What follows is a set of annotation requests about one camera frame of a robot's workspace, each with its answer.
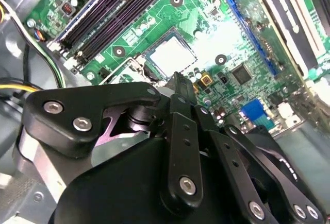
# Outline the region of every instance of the yellow wire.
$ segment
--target yellow wire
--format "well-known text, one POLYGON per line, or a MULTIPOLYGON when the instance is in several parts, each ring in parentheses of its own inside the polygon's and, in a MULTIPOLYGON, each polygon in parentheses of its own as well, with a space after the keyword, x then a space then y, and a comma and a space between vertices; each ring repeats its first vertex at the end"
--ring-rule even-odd
POLYGON ((35 92, 38 91, 38 89, 24 86, 24 85, 18 85, 18 84, 0 84, 0 89, 18 89, 18 90, 24 90, 26 92, 35 92))
POLYGON ((4 9, 1 5, 0 5, 0 13, 1 13, 0 23, 2 23, 4 21, 4 18, 5 18, 5 11, 4 11, 4 9))

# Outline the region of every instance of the motherboard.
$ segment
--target motherboard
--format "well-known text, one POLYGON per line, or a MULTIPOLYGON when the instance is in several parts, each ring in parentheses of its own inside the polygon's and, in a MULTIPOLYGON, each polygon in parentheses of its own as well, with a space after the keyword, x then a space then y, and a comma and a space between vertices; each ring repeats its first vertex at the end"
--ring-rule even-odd
POLYGON ((277 135, 308 119, 328 130, 308 87, 330 72, 324 20, 314 0, 278 2, 41 0, 25 24, 93 85, 163 87, 181 72, 219 126, 277 135))

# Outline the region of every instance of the black bracket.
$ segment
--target black bracket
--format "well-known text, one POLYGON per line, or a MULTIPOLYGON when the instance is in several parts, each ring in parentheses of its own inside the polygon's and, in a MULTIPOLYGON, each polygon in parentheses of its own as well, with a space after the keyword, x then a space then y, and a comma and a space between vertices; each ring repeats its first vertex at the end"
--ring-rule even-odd
POLYGON ((34 139, 45 143, 61 154, 80 158, 87 156, 102 133, 104 111, 111 112, 112 123, 127 108, 156 106, 159 92, 145 82, 99 85, 61 90, 46 90, 29 95, 23 113, 23 125, 34 139), (45 110, 54 101, 61 105, 60 113, 45 110), (82 132, 73 122, 84 117, 92 125, 82 132))

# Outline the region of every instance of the screw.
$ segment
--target screw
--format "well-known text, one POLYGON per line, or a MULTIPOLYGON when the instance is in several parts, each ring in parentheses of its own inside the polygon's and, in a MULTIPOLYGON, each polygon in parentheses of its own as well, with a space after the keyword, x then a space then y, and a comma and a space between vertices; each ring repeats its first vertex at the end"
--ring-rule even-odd
POLYGON ((41 202, 43 199, 43 194, 41 192, 36 192, 33 196, 34 202, 41 202))
POLYGON ((186 103, 185 99, 183 99, 183 98, 181 98, 181 97, 179 97, 178 99, 179 99, 182 103, 186 103))
POLYGON ((306 214, 301 207, 294 205, 294 210, 301 218, 306 219, 306 214))
POLYGON ((237 131, 233 128, 233 127, 229 127, 229 130, 232 132, 232 133, 234 133, 234 134, 237 134, 237 131))
POLYGON ((148 91, 148 93, 150 93, 152 95, 155 95, 156 94, 155 90, 153 90, 153 89, 148 89, 147 91, 148 91))
POLYGON ((29 19, 29 20, 27 20, 27 22, 26 22, 26 25, 29 27, 29 28, 34 28, 35 26, 36 26, 36 21, 35 20, 33 20, 33 19, 29 19))
POLYGON ((86 75, 86 77, 87 77, 88 80, 91 81, 91 80, 93 80, 95 78, 95 75, 92 72, 88 72, 87 75, 86 75))
POLYGON ((207 111, 204 107, 201 107, 201 111, 202 111, 204 114, 208 114, 208 111, 207 111))
POLYGON ((318 213, 310 206, 307 206, 307 210, 310 213, 310 215, 314 218, 314 219, 318 219, 319 215, 318 213))
POLYGON ((85 117, 78 117, 73 120, 73 127, 82 132, 87 132, 92 129, 92 122, 85 117))
POLYGON ((250 202, 249 207, 251 212, 257 217, 259 220, 263 220, 265 218, 265 213, 263 212, 262 208, 256 202, 250 202))
POLYGON ((59 114, 63 111, 63 106, 58 102, 49 101, 43 105, 43 109, 51 114, 59 114))
POLYGON ((196 193, 194 182, 187 177, 180 178, 180 187, 187 195, 192 196, 196 193))

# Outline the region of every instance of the chip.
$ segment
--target chip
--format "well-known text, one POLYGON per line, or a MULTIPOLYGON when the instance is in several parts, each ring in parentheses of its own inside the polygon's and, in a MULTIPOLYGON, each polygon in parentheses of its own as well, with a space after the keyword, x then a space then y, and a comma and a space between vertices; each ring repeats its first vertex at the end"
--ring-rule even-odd
POLYGON ((232 75, 240 85, 243 85, 252 79, 251 75, 242 64, 232 71, 232 75))
POLYGON ((166 77, 174 72, 181 72, 196 61, 187 42, 171 29, 145 52, 145 57, 152 62, 166 77), (169 63, 169 58, 175 58, 175 63, 169 63))

